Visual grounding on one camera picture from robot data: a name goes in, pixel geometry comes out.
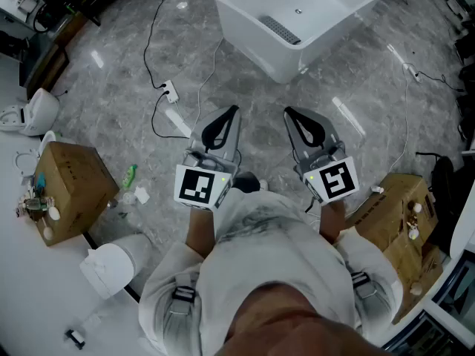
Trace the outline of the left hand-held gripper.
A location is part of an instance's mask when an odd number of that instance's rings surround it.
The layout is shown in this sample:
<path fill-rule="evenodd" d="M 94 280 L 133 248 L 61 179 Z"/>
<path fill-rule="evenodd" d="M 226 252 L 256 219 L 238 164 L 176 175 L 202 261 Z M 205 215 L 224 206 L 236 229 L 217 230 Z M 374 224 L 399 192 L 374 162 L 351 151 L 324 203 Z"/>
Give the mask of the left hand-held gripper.
<path fill-rule="evenodd" d="M 177 165 L 174 200 L 191 208 L 217 210 L 239 167 L 233 162 L 240 136 L 240 108 L 219 108 L 203 117 L 194 127 L 182 164 Z M 219 157 L 206 153 L 216 153 Z"/>

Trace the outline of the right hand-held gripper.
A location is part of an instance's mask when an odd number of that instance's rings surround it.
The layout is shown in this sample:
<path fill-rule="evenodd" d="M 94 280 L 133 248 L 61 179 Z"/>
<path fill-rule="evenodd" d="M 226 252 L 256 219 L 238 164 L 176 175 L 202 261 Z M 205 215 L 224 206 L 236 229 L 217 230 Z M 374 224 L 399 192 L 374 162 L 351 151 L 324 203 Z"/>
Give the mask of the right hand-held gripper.
<path fill-rule="evenodd" d="M 289 106 L 284 109 L 284 123 L 298 157 L 296 172 L 317 201 L 334 202 L 359 190 L 356 167 L 353 158 L 346 155 L 344 143 L 338 141 L 324 148 L 327 132 L 334 130 L 328 118 Z"/>

